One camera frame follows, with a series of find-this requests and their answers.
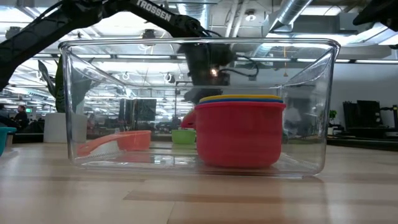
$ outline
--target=black robotic arm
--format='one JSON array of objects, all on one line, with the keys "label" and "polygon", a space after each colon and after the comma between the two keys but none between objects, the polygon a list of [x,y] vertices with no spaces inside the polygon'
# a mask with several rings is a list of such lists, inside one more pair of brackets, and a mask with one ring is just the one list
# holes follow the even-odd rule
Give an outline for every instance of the black robotic arm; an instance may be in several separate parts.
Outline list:
[{"label": "black robotic arm", "polygon": [[[175,15],[148,0],[63,0],[48,9],[50,15],[36,18],[12,38],[0,43],[0,90],[8,85],[14,70],[69,32],[92,26],[121,11],[132,12],[163,28],[173,37],[210,37],[196,19]],[[227,85],[228,74],[211,75],[213,67],[225,66],[235,55],[225,44],[185,45],[188,68],[194,85]],[[221,90],[201,90],[189,100],[197,103]]]}]

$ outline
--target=light fixture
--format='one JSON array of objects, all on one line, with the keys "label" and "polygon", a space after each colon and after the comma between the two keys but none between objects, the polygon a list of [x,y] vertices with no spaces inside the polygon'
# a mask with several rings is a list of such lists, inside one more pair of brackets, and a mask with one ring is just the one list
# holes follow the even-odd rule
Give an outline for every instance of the light fixture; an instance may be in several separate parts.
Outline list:
[{"label": "light fixture", "polygon": [[118,58],[131,58],[131,59],[171,59],[167,55],[118,55]]},{"label": "light fixture", "polygon": [[309,58],[298,58],[297,62],[314,62],[316,59],[309,59]]},{"label": "light fixture", "polygon": [[217,70],[216,70],[215,68],[212,68],[212,69],[210,70],[210,72],[211,72],[211,75],[212,75],[213,77],[217,77],[217,76],[218,76]]},{"label": "light fixture", "polygon": [[[290,62],[290,58],[272,58],[272,57],[266,57],[266,58],[258,58],[258,57],[252,57],[251,60],[257,61],[257,62]],[[238,57],[237,61],[243,61],[247,62],[247,59],[244,57]]]},{"label": "light fixture", "polygon": [[244,13],[246,15],[246,21],[253,21],[256,19],[256,16],[254,15],[255,10],[254,9],[248,9]]},{"label": "light fixture", "polygon": [[77,57],[80,58],[111,58],[110,55],[76,55]]},{"label": "light fixture", "polygon": [[336,59],[336,63],[348,63],[348,59]]},{"label": "light fixture", "polygon": [[50,54],[36,54],[35,57],[52,57]]},{"label": "light fixture", "polygon": [[171,75],[169,72],[164,75],[163,79],[168,83],[175,83],[174,75]]},{"label": "light fixture", "polygon": [[43,77],[42,73],[39,71],[36,71],[36,78],[41,79]]},{"label": "light fixture", "polygon": [[154,29],[146,29],[144,32],[141,34],[141,37],[143,39],[153,39],[156,38],[155,36],[155,30]]},{"label": "light fixture", "polygon": [[356,60],[355,63],[398,64],[398,60]]},{"label": "light fixture", "polygon": [[122,77],[123,77],[124,80],[129,80],[129,79],[130,79],[130,75],[129,75],[127,72],[125,72],[125,73],[122,75]]}]

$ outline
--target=wooden table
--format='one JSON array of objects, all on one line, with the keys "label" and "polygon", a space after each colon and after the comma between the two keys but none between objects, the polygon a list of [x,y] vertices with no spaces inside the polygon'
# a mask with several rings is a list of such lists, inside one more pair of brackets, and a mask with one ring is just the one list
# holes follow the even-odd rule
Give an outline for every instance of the wooden table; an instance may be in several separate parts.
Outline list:
[{"label": "wooden table", "polygon": [[0,224],[398,223],[398,153],[328,147],[316,177],[167,177],[82,170],[64,144],[0,158]]}]

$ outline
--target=handle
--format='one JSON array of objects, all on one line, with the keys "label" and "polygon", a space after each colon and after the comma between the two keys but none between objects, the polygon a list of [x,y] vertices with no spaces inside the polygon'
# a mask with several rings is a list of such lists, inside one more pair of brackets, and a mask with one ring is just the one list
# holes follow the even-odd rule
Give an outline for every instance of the handle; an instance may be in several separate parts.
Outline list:
[{"label": "handle", "polygon": [[126,131],[126,132],[121,132],[117,134],[110,134],[107,136],[100,137],[98,139],[94,139],[86,144],[82,144],[79,146],[79,149],[77,150],[78,156],[88,156],[92,151],[94,151],[96,148],[100,147],[101,145],[111,142],[111,141],[116,141],[116,140],[122,140],[124,138],[130,138],[132,135],[139,135],[139,134],[148,134],[150,131]]},{"label": "handle", "polygon": [[182,119],[181,122],[181,128],[196,128],[195,122],[196,122],[197,116],[195,110],[191,110],[187,115],[184,116],[184,119]]}]

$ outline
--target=green cup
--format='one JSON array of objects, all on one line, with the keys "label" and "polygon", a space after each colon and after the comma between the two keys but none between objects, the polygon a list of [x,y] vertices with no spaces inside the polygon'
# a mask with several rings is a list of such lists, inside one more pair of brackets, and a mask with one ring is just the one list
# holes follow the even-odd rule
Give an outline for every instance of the green cup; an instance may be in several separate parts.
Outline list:
[{"label": "green cup", "polygon": [[174,144],[194,144],[197,132],[194,130],[172,130]]}]

